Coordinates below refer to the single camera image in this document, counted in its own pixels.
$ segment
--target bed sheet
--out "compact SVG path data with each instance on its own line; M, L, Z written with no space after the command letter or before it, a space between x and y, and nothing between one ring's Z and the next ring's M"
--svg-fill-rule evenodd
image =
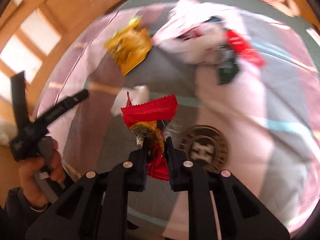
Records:
M275 14L277 19L243 10L247 8L225 7L221 10L229 10L242 19L242 34L248 35L268 62L263 69L239 59L240 74L230 85L217 86L212 66L185 65L173 55L153 48L139 66L121 76L102 49L103 43L136 15L142 16L143 24L154 34L175 6L175 0L165 1L170 3L131 0L94 22L48 80L38 114L65 95L83 87L90 90L89 100L49 128L59 142L64 163L73 174L83 175L88 170L108 171L126 160L136 149L136 140L121 116L111 115L110 108L119 89L146 84L151 99L168 94L177 97L179 109L167 130L176 146L184 131L194 125L209 125L222 131L230 142L225 168L290 231L295 230L312 212L320 189L316 138L320 130L316 109L320 95L315 67L319 66L319 46L305 31L310 26L302 19L280 15L257 0L250 11L256 13L256 3L260 3L259 11L263 13L264 6L268 6L268 16ZM237 0L238 7L247 6L242 2L244 6ZM278 22L283 17L291 24ZM104 91L96 89L99 85ZM164 236L187 239L187 195L171 192L168 182L148 178L144 193L129 194L128 218Z

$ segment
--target brown circular logo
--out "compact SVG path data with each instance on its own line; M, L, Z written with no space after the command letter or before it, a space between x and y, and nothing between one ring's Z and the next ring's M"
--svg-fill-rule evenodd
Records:
M205 170L219 172L227 161L229 144L219 130L196 125L185 131L179 149Z

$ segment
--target red wrapper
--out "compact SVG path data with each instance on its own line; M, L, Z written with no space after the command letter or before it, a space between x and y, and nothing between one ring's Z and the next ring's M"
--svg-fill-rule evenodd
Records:
M259 68L262 68L266 64L264 59L239 34L233 30L227 30L226 36L230 47L244 60L251 62Z
M131 105L128 95L127 106L121 108L123 120L129 130L142 143L145 138L150 144L147 173L155 179L169 181L166 160L163 156L163 131L177 112L178 103L174 95L159 98L143 105Z

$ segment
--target person's hand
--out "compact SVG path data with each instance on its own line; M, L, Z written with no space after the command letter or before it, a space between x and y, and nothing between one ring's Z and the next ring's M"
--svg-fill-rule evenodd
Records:
M50 160L50 166L52 167L50 179L61 184L66 176L62 167L60 154L57 152L58 143L54 139L52 140L52 148L54 152ZM19 167L19 180L23 195L30 206L37 209L44 207L49 202L32 177L33 173L44 166L44 164L43 158L36 157L22 161Z

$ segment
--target yellow snack bag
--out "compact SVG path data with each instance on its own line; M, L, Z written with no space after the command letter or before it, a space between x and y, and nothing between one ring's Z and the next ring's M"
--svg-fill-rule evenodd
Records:
M109 51L125 76L146 58L152 42L148 30L141 29L141 18L135 17L103 47Z

